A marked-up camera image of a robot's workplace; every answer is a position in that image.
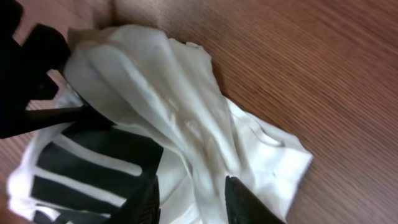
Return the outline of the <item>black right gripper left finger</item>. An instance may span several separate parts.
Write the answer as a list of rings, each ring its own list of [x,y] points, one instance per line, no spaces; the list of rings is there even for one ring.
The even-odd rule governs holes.
[[[104,224],[159,224],[160,197],[158,178],[146,183]]]

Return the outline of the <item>white t-shirt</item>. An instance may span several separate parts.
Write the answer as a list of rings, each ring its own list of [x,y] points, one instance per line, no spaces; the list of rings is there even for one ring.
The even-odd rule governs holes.
[[[7,181],[8,208],[36,223],[105,223],[159,182],[159,223],[228,223],[227,176],[284,223],[312,155],[227,99],[202,46],[137,25],[71,30],[59,91],[28,110],[87,103],[113,125],[35,130]]]

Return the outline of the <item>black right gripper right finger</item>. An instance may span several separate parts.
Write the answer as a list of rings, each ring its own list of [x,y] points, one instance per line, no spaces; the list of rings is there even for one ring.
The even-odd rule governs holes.
[[[224,194],[229,224],[284,224],[237,177],[226,177]]]

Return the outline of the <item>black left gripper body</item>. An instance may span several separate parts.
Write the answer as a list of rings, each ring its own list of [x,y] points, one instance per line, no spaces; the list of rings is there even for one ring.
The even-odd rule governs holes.
[[[19,45],[13,34],[23,12],[17,1],[1,1],[1,138],[74,121],[93,129],[109,129],[113,122],[87,103],[72,108],[27,109],[32,100],[55,98],[59,87],[47,73],[60,70],[71,52],[63,35],[43,24],[37,24]]]

